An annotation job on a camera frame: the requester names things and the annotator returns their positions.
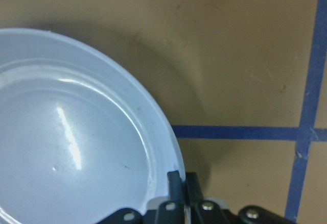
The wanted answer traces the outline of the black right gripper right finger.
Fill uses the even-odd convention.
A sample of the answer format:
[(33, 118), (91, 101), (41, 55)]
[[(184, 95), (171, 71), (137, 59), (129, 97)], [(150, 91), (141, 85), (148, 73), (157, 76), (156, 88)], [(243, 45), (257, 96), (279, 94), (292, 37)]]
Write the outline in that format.
[(186, 172), (185, 179), (185, 198), (188, 205), (195, 205), (204, 200), (198, 176), (195, 172)]

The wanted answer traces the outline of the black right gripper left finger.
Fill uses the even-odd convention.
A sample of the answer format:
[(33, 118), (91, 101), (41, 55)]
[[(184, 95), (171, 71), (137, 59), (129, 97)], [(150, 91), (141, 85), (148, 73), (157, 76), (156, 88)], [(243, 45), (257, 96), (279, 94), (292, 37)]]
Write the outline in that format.
[(184, 203), (183, 181), (179, 171), (170, 171), (167, 173), (169, 200), (173, 202)]

